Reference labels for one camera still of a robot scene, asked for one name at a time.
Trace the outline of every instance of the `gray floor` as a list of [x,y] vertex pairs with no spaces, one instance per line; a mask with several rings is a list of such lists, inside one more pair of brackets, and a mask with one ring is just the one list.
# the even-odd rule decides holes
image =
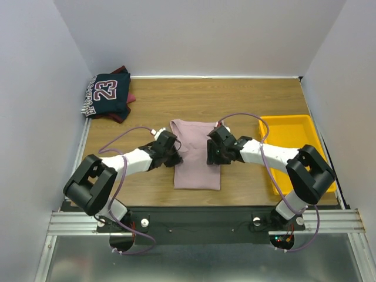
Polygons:
[[[309,240],[300,235],[296,245]],[[361,281],[346,234],[322,234],[307,249],[284,254],[270,246],[157,246],[142,256],[113,254],[102,236],[60,237],[53,282]]]

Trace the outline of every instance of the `jersey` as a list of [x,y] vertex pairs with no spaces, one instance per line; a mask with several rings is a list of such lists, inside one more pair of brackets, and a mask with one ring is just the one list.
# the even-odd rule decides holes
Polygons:
[[125,119],[130,112],[126,104],[129,83],[130,74],[127,71],[94,76],[86,89],[82,113],[93,118],[117,113]]

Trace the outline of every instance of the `wooden board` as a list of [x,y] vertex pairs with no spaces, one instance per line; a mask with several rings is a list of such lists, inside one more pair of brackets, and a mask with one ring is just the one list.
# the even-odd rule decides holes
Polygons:
[[[137,101],[130,104],[132,112],[123,124],[92,120],[84,156],[98,155],[100,147],[138,125],[158,130],[169,127],[172,119],[215,122],[234,112],[259,116],[308,114],[298,79],[132,79],[130,91]],[[235,137],[260,140],[256,119],[236,116],[227,119],[226,125]],[[135,130],[113,147],[129,152],[152,140],[146,130]],[[265,168],[256,164],[222,166],[219,192],[175,190],[173,175],[174,168],[166,167],[130,175],[118,199],[137,206],[270,205],[280,200],[272,192]],[[326,194],[320,204],[337,204],[334,193]]]

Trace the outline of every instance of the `screw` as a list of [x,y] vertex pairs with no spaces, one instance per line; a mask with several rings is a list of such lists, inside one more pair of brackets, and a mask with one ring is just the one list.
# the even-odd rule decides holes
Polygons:
[[141,220],[141,226],[142,226],[143,228],[149,226],[149,221],[148,221],[147,219],[142,219],[142,220]]
[[256,227],[260,226],[261,225],[261,219],[259,217],[254,217],[253,218],[253,225],[255,225]]
[[301,216],[299,216],[296,218],[296,223],[302,226],[304,224],[304,219]]
[[101,221],[98,221],[98,222],[96,223],[96,225],[97,225],[98,227],[103,227],[105,224],[104,224],[103,222],[101,222]]

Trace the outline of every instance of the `white side panel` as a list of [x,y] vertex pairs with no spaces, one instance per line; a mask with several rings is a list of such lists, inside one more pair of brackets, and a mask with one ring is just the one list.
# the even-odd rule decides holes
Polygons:
[[91,74],[52,1],[0,2],[0,273],[34,281]]
[[376,2],[348,0],[302,84],[345,199],[376,255]]
[[89,69],[299,76],[345,0],[54,0]]

